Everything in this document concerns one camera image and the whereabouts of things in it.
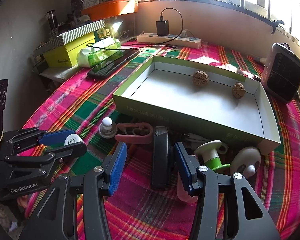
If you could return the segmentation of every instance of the window frame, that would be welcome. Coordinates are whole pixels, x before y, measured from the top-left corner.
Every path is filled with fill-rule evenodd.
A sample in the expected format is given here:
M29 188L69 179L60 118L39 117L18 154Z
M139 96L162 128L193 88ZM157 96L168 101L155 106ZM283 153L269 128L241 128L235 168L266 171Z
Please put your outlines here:
M157 0L142 0L141 2L147 2L147 1L157 1ZM208 4L214 4L214 5L218 5L218 6L222 6L222 7L226 7L235 11L239 11L242 12L244 14L247 14L251 17L254 17L270 26L274 26L274 22L270 20L270 16L271 16L271 9L270 9L270 4L271 4L271 0L268 0L268 8L267 9L267 17L263 17L253 11L250 11L246 8L244 8L244 0L241 0L241 5L235 5L235 4L231 4L231 3L227 3L227 2L223 2L223 1L218 1L218 0L181 0L181 1L192 1L192 2L200 2L200 3L208 3ZM291 25L289 26L289 31L286 31L284 28L278 26L277 30L279 30L281 33L286 34L286 36L288 38L290 38L292 41L295 42L295 40L298 40L297 38L293 37L291 35L291 28L292 26L292 19L291 19Z

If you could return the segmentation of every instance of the phone charger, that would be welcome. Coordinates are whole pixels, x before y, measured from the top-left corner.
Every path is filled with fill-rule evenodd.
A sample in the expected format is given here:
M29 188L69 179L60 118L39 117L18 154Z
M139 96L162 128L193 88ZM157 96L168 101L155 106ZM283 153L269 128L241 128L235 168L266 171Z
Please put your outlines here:
M157 35L158 36L169 35L169 21L157 21Z

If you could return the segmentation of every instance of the white knob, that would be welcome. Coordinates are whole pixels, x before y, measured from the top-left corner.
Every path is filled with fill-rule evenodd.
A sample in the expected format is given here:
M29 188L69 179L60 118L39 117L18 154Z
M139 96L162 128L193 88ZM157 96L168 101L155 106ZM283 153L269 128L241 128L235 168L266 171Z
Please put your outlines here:
M204 162L218 158L217 149L222 145L221 141L207 142L194 150L195 155L201 155Z
M102 119L102 125L105 128L105 130L110 130L112 127L112 120L110 117L105 117Z
M77 142L82 142L82 139L79 135L77 134L70 134L66 140L65 140L65 145L69 145L69 144L72 144L72 143L77 143Z
M245 178L249 178L256 173L256 168L253 165L249 165L247 168L244 169L243 175Z

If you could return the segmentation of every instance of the green plunger toy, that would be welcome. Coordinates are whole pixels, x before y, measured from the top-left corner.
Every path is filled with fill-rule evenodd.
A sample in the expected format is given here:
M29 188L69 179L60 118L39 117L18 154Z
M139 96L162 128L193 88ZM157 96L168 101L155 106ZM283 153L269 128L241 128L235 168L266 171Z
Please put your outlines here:
M217 149L222 145L221 141L211 141L199 146L194 150L195 155L201 155L204 165L212 169L216 173L222 173L230 164L221 164Z

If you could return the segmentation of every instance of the walnut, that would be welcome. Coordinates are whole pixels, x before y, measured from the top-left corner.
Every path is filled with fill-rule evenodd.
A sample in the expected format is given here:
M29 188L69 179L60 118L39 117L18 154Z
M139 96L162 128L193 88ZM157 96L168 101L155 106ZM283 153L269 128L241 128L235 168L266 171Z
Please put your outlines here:
M209 77L208 75L203 71L196 71L192 75L192 82L199 87L203 87L206 84L208 84Z
M232 94L237 99L243 98L244 86L241 83L235 83L232 87Z

